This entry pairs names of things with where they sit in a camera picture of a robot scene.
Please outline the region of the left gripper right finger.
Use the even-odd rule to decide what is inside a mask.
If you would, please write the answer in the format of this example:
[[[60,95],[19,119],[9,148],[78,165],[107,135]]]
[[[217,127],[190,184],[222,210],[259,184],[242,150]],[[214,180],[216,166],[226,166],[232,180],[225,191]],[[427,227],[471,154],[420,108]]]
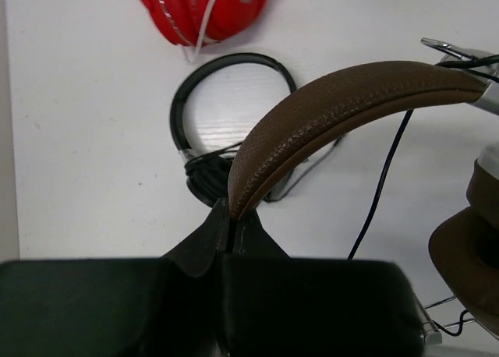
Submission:
[[[421,356],[422,325],[392,262],[293,258],[256,212],[218,256],[219,339],[230,356]]]

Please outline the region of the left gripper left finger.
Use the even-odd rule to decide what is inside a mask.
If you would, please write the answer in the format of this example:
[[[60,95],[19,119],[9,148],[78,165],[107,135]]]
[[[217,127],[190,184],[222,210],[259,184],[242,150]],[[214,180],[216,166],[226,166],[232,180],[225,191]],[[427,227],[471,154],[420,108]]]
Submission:
[[[214,356],[209,285],[227,202],[160,257],[1,265],[4,356]]]

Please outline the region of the brown silver headphones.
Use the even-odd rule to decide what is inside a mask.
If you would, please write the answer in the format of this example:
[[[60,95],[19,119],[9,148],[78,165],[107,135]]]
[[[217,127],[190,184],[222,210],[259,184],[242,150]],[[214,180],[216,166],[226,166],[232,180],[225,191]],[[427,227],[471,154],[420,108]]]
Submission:
[[[248,214],[301,160],[346,133],[417,108],[470,104],[498,112],[498,57],[425,38],[443,53],[430,65],[374,62],[342,69],[301,87],[267,113],[243,141],[228,177],[231,218]],[[440,276],[476,322],[498,332],[498,145],[475,161],[467,208],[431,235]]]

